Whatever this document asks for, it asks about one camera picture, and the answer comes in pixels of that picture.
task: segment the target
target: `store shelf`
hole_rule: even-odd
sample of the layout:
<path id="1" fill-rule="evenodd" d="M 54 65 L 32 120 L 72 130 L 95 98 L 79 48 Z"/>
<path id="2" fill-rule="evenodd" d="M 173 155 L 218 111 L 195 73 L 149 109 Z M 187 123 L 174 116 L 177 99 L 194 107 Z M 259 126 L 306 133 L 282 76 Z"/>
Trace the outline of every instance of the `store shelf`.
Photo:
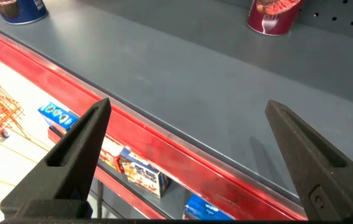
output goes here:
<path id="1" fill-rule="evenodd" d="M 288 105 L 353 160 L 352 37 L 301 24 L 290 35 L 267 37 L 246 27 L 247 10 L 209 0 L 45 3 L 48 18 L 28 26 L 11 26 L 0 18 L 0 33 L 50 60 L 41 63 L 47 69 L 42 77 L 63 68 L 137 112 L 134 116 L 144 124 L 133 121 L 140 128 L 134 131 L 152 134 L 147 127 L 153 126 L 161 130 L 163 136 L 152 142 L 148 133 L 136 137 L 117 131 L 121 123 L 111 126 L 110 122 L 109 129 L 111 136 L 170 174 L 178 174 L 181 182 L 216 206 L 229 207 L 226 212 L 239 218 L 275 218 L 279 216 L 272 208 L 282 207 L 282 199 L 271 190 L 234 169 L 297 201 L 264 114 L 269 99 Z M 79 88 L 75 84 L 58 86 L 28 75 L 31 72 L 11 58 L 2 56 L 1 60 L 18 67 L 18 72 L 52 91 L 77 113 L 87 109 L 95 97 L 104 96 L 81 83 L 92 90 L 87 93 L 90 100 L 75 102 L 73 92 L 65 91 Z M 78 83 L 69 77 L 62 81 Z M 165 143 L 158 143 L 161 138 Z M 177 161 L 169 165 L 168 156 L 173 153 L 169 147 L 181 150 L 176 157 L 179 162 L 186 162 L 181 154 L 189 153 L 183 147 L 194 148 L 189 156 L 204 157 L 195 161 L 205 168 L 186 162 L 189 170 L 177 173 L 173 170 Z M 206 153 L 224 164 L 207 159 Z M 216 169 L 210 171 L 210 165 Z M 203 170 L 213 179 L 204 181 L 198 174 Z M 246 205 L 252 205 L 250 200 L 227 206 L 225 198 L 233 200 L 225 183 L 245 189 L 247 193 L 233 188 L 245 197 L 259 198 L 267 212 L 238 213 L 250 209 Z M 215 186 L 222 196 L 205 191 L 205 185 Z"/>
<path id="2" fill-rule="evenodd" d="M 90 187 L 91 195 L 97 200 L 97 185 L 98 180 L 93 178 L 92 186 Z M 102 204 L 117 218 L 133 218 L 144 219 L 146 218 L 137 209 L 133 208 L 130 204 L 126 203 L 120 196 L 114 193 L 111 189 L 104 186 L 103 188 L 103 201 Z"/>
<path id="3" fill-rule="evenodd" d="M 60 137 L 58 137 L 56 134 L 54 134 L 54 132 L 49 129 L 48 137 L 53 142 L 57 142 L 60 140 Z M 159 218 L 153 217 L 150 215 L 150 213 L 145 212 L 148 210 L 147 207 L 149 207 L 155 209 L 155 211 L 157 211 L 164 218 L 181 219 L 184 206 L 192 195 L 190 191 L 186 190 L 184 187 L 180 186 L 178 183 L 173 181 L 170 184 L 169 188 L 165 191 L 164 195 L 161 198 L 157 198 L 153 194 L 130 183 L 126 175 L 120 174 L 118 171 L 109 167 L 105 162 L 101 160 L 98 161 L 98 168 L 103 171 L 100 172 L 102 173 L 102 175 L 98 175 L 98 172 L 96 172 L 95 176 L 97 179 L 101 180 L 106 185 L 106 190 L 104 190 L 103 193 L 103 199 L 109 201 L 111 205 L 115 205 L 117 201 L 121 200 L 120 204 L 116 205 L 116 207 L 113 209 L 119 212 L 121 215 L 125 215 L 126 218 L 134 218 L 136 216 L 136 213 L 134 211 L 138 210 L 140 210 L 143 215 L 147 216 L 148 218 Z M 92 182 L 91 189 L 93 189 L 93 191 L 94 189 L 97 189 L 96 178 Z M 122 187 L 124 187 L 130 195 L 136 196 L 138 200 L 140 200 L 140 206 L 133 208 L 133 210 L 131 210 L 130 205 L 125 206 L 125 201 L 122 198 L 115 197 L 114 193 L 115 195 L 118 195 L 120 197 L 125 196 L 126 194 L 124 194 L 122 191 L 119 191 L 120 187 L 112 185 L 111 183 L 107 182 L 106 179 L 113 179 L 113 181 L 119 183 Z"/>
<path id="4" fill-rule="evenodd" d="M 103 161 L 99 161 L 98 166 L 105 170 L 107 174 L 111 175 L 112 178 L 116 179 L 119 183 L 122 183 L 128 190 L 137 195 L 149 206 L 156 209 L 161 215 L 164 215 L 168 219 L 182 218 L 184 206 L 190 199 L 192 193 L 178 183 L 173 181 L 165 191 L 165 194 L 161 198 L 157 198 L 144 189 L 128 182 L 126 175 L 120 174 L 108 167 Z"/>

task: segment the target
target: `lower shelf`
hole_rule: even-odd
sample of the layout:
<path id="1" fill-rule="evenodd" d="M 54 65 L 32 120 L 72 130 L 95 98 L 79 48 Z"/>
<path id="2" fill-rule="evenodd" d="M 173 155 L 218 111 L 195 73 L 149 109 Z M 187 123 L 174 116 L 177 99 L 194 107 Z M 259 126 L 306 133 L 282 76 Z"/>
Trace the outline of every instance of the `lower shelf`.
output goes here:
<path id="1" fill-rule="evenodd" d="M 60 137 L 50 129 L 48 129 L 48 137 L 53 142 L 60 140 Z M 192 195 L 189 190 L 172 181 L 164 195 L 158 198 L 129 182 L 124 174 L 120 174 L 101 160 L 98 161 L 95 177 L 104 183 L 104 189 L 111 191 L 106 191 L 108 195 L 114 193 L 119 195 L 123 202 L 137 205 L 131 207 L 140 211 L 147 218 L 181 219 L 184 206 Z M 94 184 L 97 184 L 95 179 L 92 182 L 92 186 L 97 189 L 97 185 L 94 186 Z M 126 218 L 133 218 L 132 215 L 134 214 L 130 214 Z"/>
<path id="2" fill-rule="evenodd" d="M 97 178 L 93 178 L 92 186 L 90 187 L 90 195 L 97 200 L 98 195 L 98 183 Z M 110 213 L 114 214 L 117 218 L 127 218 L 127 219 L 144 219 L 146 218 L 137 209 L 132 207 L 130 204 L 126 203 L 120 196 L 118 196 L 114 191 L 103 186 L 103 196 L 102 205 Z"/>
<path id="3" fill-rule="evenodd" d="M 114 169 L 108 167 L 103 161 L 98 161 L 98 167 L 164 217 L 168 219 L 182 218 L 184 206 L 190 199 L 192 193 L 178 183 L 173 181 L 165 191 L 164 195 L 161 198 L 157 198 L 157 196 L 152 193 L 128 182 L 128 178 L 124 174 L 120 174 Z"/>

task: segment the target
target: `snack package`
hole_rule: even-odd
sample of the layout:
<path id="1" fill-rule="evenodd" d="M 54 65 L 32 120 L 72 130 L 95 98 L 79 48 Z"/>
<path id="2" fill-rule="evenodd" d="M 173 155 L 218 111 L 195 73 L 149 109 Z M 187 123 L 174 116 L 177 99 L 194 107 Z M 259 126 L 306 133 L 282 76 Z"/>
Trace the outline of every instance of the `snack package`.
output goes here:
<path id="1" fill-rule="evenodd" d="M 110 167 L 116 169 L 120 173 L 123 173 L 124 169 L 120 161 L 120 153 L 122 150 L 123 146 L 120 146 L 106 136 L 103 140 L 103 145 L 101 145 L 99 158 Z"/>
<path id="2" fill-rule="evenodd" d="M 221 210 L 193 195 L 187 202 L 182 219 L 184 220 L 233 220 Z"/>
<path id="3" fill-rule="evenodd" d="M 171 183 L 170 179 L 135 153 L 123 149 L 121 164 L 128 181 L 161 198 Z"/>
<path id="4" fill-rule="evenodd" d="M 67 133 L 78 121 L 78 117 L 54 103 L 49 102 L 38 109 L 50 127 L 58 130 L 62 135 Z"/>

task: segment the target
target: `metal shelf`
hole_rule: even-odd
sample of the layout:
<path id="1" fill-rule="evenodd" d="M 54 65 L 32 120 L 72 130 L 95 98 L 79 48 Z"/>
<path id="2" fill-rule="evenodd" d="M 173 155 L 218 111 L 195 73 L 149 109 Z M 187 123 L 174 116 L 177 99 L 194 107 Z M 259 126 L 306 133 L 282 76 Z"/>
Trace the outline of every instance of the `metal shelf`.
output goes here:
<path id="1" fill-rule="evenodd" d="M 128 190 L 137 195 L 141 200 L 146 202 L 149 206 L 157 210 L 161 215 L 168 219 L 181 219 L 184 206 L 190 199 L 192 193 L 180 186 L 178 183 L 172 181 L 169 188 L 161 198 L 147 192 L 146 190 L 134 185 L 128 181 L 124 174 L 115 171 L 105 162 L 99 160 L 98 166 L 105 170 L 108 175 L 122 183 Z"/>
<path id="2" fill-rule="evenodd" d="M 353 160 L 352 37 L 303 24 L 267 37 L 245 25 L 246 9 L 209 0 L 46 5 L 28 26 L 0 18 L 0 33 L 281 194 L 297 201 L 269 99 Z"/>
<path id="3" fill-rule="evenodd" d="M 97 200 L 97 185 L 98 180 L 93 178 L 92 186 L 90 187 L 92 196 Z M 128 219 L 144 219 L 146 218 L 137 209 L 126 203 L 120 196 L 114 193 L 111 189 L 103 187 L 103 206 L 106 207 L 112 214 L 118 218 Z"/>

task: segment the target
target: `floor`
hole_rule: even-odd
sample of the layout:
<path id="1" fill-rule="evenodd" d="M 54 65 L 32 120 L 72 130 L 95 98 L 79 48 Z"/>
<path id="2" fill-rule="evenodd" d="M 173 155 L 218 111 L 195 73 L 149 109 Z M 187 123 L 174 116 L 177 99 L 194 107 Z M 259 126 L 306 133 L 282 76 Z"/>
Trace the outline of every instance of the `floor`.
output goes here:
<path id="1" fill-rule="evenodd" d="M 0 201 L 13 189 L 18 182 L 39 162 L 54 145 L 47 138 L 49 127 L 37 109 L 45 102 L 52 101 L 58 106 L 67 109 L 64 105 L 52 98 L 46 92 L 37 88 L 33 83 L 11 70 L 0 62 L 1 86 L 16 100 L 24 109 L 25 116 L 19 123 L 28 136 L 36 144 L 22 137 L 11 130 L 7 139 L 0 139 Z M 88 201 L 93 208 L 93 215 L 96 215 L 96 200 L 89 196 Z M 103 207 L 103 218 L 116 218 Z"/>

